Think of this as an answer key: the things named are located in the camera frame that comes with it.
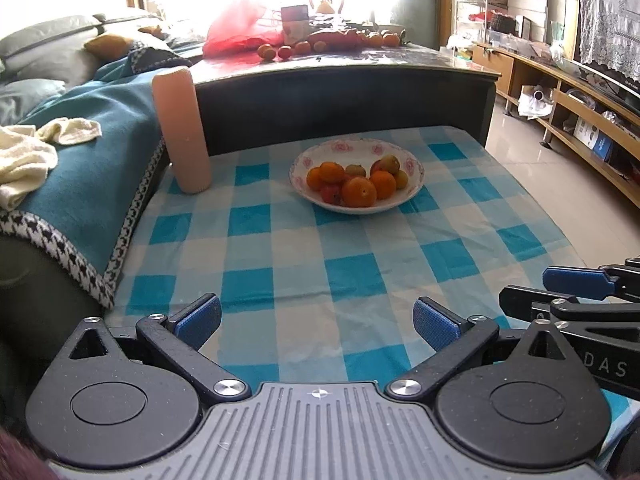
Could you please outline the grey sofa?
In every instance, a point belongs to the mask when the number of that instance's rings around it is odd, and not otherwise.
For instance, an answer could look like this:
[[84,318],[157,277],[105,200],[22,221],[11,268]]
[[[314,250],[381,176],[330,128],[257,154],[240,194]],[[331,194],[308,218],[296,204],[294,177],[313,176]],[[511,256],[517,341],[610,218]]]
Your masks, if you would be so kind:
[[126,76],[202,58],[204,40],[137,8],[76,14],[30,25],[1,39],[1,123],[21,122],[116,63]]

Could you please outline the dark coffee table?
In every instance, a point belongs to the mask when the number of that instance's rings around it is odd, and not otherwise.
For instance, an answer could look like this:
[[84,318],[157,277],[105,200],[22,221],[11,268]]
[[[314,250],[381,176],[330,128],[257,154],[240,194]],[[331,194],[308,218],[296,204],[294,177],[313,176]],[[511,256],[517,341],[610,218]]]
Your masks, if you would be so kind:
[[410,46],[191,68],[209,154],[347,133],[450,126],[486,142],[498,73]]

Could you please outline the white floral plate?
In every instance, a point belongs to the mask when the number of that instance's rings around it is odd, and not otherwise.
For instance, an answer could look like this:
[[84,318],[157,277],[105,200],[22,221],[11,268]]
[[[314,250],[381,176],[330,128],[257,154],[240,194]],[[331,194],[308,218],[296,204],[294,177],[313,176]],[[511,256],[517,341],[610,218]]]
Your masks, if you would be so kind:
[[340,214],[377,214],[411,200],[425,183],[416,156],[376,139],[326,141],[298,155],[288,173],[305,200]]

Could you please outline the small yellow-green fruit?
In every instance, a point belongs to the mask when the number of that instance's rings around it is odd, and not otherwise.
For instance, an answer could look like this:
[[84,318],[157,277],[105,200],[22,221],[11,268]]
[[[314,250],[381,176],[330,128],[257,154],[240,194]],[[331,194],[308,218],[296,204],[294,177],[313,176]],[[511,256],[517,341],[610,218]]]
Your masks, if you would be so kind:
[[398,190],[403,190],[408,185],[408,174],[405,171],[398,170],[395,174],[395,182],[396,188]]

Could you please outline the white cloth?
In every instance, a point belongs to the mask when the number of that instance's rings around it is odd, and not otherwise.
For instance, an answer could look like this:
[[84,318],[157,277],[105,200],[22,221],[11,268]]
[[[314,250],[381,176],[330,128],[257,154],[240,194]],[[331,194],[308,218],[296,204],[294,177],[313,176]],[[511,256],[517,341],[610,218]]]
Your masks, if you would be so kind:
[[58,166],[58,146],[84,144],[102,136],[101,125],[86,118],[59,117],[42,127],[1,127],[1,208],[12,211],[46,182]]

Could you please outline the red plastic bag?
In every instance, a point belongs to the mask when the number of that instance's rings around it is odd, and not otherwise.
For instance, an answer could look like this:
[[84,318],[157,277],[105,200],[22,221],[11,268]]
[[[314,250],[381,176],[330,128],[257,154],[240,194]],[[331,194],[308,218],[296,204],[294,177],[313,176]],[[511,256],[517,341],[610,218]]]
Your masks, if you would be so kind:
[[281,13],[243,1],[210,24],[203,58],[255,51],[262,44],[283,44]]

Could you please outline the pink ribbed cylinder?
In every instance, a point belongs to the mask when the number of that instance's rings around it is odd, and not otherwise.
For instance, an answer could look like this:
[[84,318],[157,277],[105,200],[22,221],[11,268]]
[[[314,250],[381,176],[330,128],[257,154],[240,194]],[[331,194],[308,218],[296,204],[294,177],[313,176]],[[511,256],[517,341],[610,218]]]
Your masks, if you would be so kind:
[[186,194],[206,190],[212,170],[190,70],[176,67],[156,75],[152,96],[178,187]]

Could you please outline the brownish green fruit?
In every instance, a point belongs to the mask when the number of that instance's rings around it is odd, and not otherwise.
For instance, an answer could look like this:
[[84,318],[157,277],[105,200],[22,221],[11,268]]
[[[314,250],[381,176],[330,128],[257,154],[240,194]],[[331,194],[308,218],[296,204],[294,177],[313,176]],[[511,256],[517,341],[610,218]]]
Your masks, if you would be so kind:
[[367,177],[367,171],[361,165],[348,165],[344,169],[346,176],[350,178],[354,177]]

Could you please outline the orange tangerine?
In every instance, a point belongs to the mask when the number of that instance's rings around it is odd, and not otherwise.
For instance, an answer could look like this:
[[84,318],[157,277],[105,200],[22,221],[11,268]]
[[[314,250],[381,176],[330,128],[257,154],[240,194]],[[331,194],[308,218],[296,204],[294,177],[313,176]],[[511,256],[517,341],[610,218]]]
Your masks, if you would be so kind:
[[397,190],[395,176],[385,170],[372,172],[369,178],[376,189],[377,200],[387,200]]
[[327,184],[340,184],[345,179],[345,169],[337,162],[322,162],[319,177]]
[[319,167],[311,168],[311,170],[307,172],[306,185],[311,189],[311,191],[316,193],[319,193],[322,190],[324,182],[322,180]]

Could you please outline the red cherry tomato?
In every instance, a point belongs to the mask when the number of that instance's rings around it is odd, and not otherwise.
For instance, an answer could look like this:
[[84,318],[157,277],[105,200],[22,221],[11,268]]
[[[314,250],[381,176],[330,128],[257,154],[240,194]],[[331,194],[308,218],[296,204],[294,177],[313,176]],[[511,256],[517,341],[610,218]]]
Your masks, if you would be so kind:
[[323,203],[341,206],[342,186],[338,183],[326,183],[322,185],[320,196]]

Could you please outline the teal houndstooth-trimmed blanket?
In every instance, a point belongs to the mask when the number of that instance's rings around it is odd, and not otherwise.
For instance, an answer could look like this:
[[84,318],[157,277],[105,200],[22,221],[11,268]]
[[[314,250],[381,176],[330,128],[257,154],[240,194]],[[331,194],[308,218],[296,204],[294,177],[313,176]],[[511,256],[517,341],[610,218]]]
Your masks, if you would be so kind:
[[54,118],[92,119],[102,134],[61,148],[43,186],[2,212],[1,235],[37,247],[105,309],[113,307],[130,238],[165,154],[151,81],[163,68],[190,64],[175,53],[142,48],[27,118],[36,126]]

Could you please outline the blue checkered tablecloth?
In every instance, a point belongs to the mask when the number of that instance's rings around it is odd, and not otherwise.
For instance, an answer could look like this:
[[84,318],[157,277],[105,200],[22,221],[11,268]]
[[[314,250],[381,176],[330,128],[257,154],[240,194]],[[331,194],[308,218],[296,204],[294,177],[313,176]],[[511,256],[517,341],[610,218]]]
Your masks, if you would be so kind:
[[252,387],[385,384],[430,355],[412,326],[416,298],[502,321],[504,286],[539,287],[547,266],[579,263],[536,200],[467,133],[380,138],[416,156],[426,177],[382,214],[337,214],[301,198],[288,180],[300,142],[213,157],[212,186],[196,195],[165,174],[107,323],[131,326],[213,292],[222,324],[205,351]]

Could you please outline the yellowish small fruit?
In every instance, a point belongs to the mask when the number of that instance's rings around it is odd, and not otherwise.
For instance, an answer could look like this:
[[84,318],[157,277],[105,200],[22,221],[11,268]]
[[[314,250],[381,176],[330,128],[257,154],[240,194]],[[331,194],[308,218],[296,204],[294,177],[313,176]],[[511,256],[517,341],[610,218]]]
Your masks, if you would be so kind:
[[395,155],[389,154],[383,156],[371,166],[370,174],[374,174],[377,171],[386,171],[394,176],[399,170],[399,159]]

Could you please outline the large red-orange tomato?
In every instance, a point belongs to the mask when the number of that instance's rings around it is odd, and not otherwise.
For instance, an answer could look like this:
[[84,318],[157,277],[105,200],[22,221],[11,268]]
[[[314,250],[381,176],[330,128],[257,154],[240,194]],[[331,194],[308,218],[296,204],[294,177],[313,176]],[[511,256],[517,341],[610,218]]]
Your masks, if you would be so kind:
[[341,188],[342,202],[349,208],[369,208],[378,199],[374,184],[366,177],[347,179]]

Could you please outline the wooden tv shelf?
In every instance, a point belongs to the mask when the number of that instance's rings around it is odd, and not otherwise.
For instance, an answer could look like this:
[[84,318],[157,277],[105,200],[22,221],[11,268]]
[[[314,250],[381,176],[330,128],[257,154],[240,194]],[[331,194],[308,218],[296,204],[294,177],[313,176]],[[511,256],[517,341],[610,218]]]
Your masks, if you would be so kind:
[[[635,112],[562,70],[513,52],[477,44],[473,47],[472,60],[500,74],[497,94],[506,100],[504,112],[508,115],[520,104],[518,96],[525,87],[542,84],[550,89],[551,112],[536,119],[544,127],[542,145],[550,148],[553,141],[563,143],[631,203],[640,205],[639,116]],[[568,132],[570,120],[584,124],[595,136],[604,136],[605,145],[611,151],[599,154],[573,131]]]

